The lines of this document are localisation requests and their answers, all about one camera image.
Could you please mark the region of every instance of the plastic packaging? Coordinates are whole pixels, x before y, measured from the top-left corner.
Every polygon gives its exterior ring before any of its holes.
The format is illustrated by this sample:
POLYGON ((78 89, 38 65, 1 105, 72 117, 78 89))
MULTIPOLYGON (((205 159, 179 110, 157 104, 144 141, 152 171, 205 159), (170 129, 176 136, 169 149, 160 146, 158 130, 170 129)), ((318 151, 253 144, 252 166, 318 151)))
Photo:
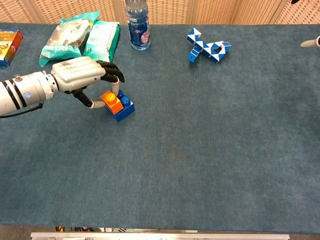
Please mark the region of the plastic packaging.
POLYGON ((85 45, 84 56, 112 63, 119 38, 119 22, 97 21, 85 45))
POLYGON ((146 0, 125 0, 131 46, 136 50, 145 50, 150 46, 148 5, 146 0))
POLYGON ((39 59, 41 67, 50 60, 81 57, 86 39, 100 12, 88 12, 68 19, 61 19, 43 47, 39 59))

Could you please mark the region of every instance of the blue and white puzzle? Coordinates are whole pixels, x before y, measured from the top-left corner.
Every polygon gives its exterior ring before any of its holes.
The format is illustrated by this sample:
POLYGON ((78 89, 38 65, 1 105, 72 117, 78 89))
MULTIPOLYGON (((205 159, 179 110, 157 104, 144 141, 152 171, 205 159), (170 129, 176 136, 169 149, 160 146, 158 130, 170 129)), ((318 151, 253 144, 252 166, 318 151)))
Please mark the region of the blue and white puzzle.
POLYGON ((201 32, 199 32, 196 28, 193 28, 186 39, 191 42, 194 47, 189 53, 187 59, 194 63, 199 53, 203 53, 215 63, 221 61, 221 59, 225 56, 225 54, 229 51, 231 44, 227 41, 216 41, 211 43, 205 43, 200 38, 201 32))

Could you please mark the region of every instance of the cardboard box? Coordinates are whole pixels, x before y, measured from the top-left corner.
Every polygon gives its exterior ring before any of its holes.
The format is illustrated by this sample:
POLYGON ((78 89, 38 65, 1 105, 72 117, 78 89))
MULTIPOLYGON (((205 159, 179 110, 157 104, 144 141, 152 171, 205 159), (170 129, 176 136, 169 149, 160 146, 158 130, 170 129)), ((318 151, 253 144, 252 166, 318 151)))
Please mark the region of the cardboard box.
POLYGON ((0 66, 9 66, 24 36, 17 29, 0 29, 0 66))

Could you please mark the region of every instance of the table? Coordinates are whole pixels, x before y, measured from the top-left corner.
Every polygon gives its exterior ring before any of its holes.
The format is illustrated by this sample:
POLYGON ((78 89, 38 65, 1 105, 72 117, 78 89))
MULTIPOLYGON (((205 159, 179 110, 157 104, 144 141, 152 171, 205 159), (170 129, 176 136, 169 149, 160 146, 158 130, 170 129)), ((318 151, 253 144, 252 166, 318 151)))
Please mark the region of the table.
MULTIPOLYGON (((24 34, 2 80, 50 72, 55 25, 0 27, 24 34)), ((192 27, 153 25, 140 52, 121 26, 120 123, 62 93, 0 120, 0 224, 320 233, 320 50, 299 47, 319 26, 196 26, 231 43, 218 64, 187 61, 192 27)))

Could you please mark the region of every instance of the plastic water bottle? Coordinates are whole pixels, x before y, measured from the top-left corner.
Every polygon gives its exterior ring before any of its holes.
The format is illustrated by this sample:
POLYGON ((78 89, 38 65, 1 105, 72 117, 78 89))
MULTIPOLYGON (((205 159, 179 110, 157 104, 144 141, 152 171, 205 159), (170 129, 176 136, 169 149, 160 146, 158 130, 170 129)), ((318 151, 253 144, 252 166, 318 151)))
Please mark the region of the plastic water bottle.
POLYGON ((151 41, 146 0, 125 0, 125 12, 131 46, 140 51, 147 49, 151 41))

